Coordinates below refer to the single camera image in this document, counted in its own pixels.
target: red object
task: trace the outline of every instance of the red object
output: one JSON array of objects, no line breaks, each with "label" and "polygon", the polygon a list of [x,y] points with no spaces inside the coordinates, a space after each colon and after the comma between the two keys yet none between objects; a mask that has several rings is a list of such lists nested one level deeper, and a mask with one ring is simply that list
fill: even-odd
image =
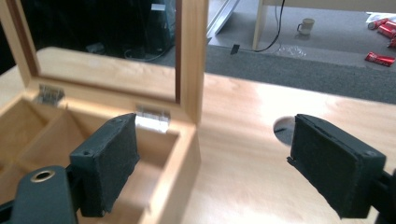
[{"label": "red object", "polygon": [[389,37],[389,38],[393,38],[396,36],[396,29],[393,29],[392,27],[389,27],[385,24],[380,25],[378,27],[378,32],[382,35]]},{"label": "red object", "polygon": [[393,37],[388,44],[388,48],[396,48],[396,37]]},{"label": "red object", "polygon": [[377,29],[380,25],[385,24],[387,21],[389,21],[388,18],[385,18],[385,19],[382,19],[382,20],[379,20],[379,21],[372,21],[372,22],[370,22],[370,23],[367,25],[367,27],[368,27],[370,30],[375,30],[375,29]]},{"label": "red object", "polygon": [[374,52],[367,54],[365,60],[372,63],[379,63],[387,67],[390,67],[395,62],[395,58],[393,57],[379,55]]},{"label": "red object", "polygon": [[387,25],[388,27],[391,27],[392,29],[396,29],[396,22],[394,22],[394,21],[387,21],[385,23],[385,25]]}]

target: box compartment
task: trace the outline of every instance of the box compartment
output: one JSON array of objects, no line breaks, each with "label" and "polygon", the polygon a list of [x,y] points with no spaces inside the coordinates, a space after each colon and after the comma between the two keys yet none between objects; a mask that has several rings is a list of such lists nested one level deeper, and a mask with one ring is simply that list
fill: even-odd
[{"label": "box compartment", "polygon": [[[107,120],[108,118],[83,112],[38,105],[22,98],[17,101],[0,117],[2,124],[7,125],[6,129],[0,131],[0,144],[7,148],[2,150],[0,157],[0,203],[15,198],[19,180],[29,172],[49,165],[67,166],[70,163],[69,154]],[[194,171],[196,175],[200,163],[199,148],[194,147],[193,141],[196,138],[195,129],[191,135],[183,134],[181,137],[181,133],[172,130],[168,133],[156,133],[136,128],[137,148],[141,159],[116,200],[112,213],[102,218],[78,215],[79,223],[141,223],[139,219],[142,215],[152,212],[150,205],[151,200],[156,200],[152,199],[155,191],[162,191],[156,194],[161,197],[166,194],[167,198],[161,211],[153,212],[159,214],[154,218],[157,219],[156,222],[161,222],[158,220],[163,216],[165,205],[177,201],[179,197],[171,192],[174,190],[172,186],[186,179],[184,174],[187,174],[171,170],[179,170],[188,162],[191,166],[189,171]],[[186,141],[190,144],[181,144],[186,147],[177,146]],[[168,170],[166,176],[163,174],[165,170]],[[181,201],[184,200],[183,197],[188,199],[193,179],[187,184],[188,189],[180,192]]]}]

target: black cable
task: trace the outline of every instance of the black cable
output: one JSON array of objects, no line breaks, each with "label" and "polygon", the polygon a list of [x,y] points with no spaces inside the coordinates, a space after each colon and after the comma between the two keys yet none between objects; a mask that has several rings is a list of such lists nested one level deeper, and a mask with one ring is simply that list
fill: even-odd
[{"label": "black cable", "polygon": [[269,48],[271,48],[275,44],[275,42],[279,38],[280,29],[282,27],[282,14],[283,14],[283,7],[284,6],[285,6],[285,0],[282,1],[282,6],[280,8],[279,23],[278,23],[278,26],[277,26],[277,34],[276,34],[274,40],[271,42],[271,44],[267,48],[265,48],[265,49],[256,49],[256,50],[254,50],[254,52],[262,52],[262,51],[268,50]]}]

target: mug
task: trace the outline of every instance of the mug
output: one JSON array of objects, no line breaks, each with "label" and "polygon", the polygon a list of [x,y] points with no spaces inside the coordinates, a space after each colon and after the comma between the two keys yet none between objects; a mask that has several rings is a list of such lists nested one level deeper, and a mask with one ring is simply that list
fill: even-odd
[{"label": "mug", "polygon": [[310,35],[312,27],[314,27],[314,19],[303,19],[303,23],[298,24],[297,31],[300,32],[302,35]]}]

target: black clamp pad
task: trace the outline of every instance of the black clamp pad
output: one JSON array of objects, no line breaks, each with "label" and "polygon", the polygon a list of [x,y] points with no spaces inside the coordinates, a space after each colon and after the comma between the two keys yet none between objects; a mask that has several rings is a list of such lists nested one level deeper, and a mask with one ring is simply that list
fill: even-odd
[{"label": "black clamp pad", "polygon": [[106,122],[70,154],[73,175],[81,178],[85,200],[84,217],[102,217],[111,212],[128,176],[139,161],[134,126],[135,114]]},{"label": "black clamp pad", "polygon": [[297,115],[295,122],[289,163],[340,217],[367,217],[367,195],[385,155],[326,120]]}]

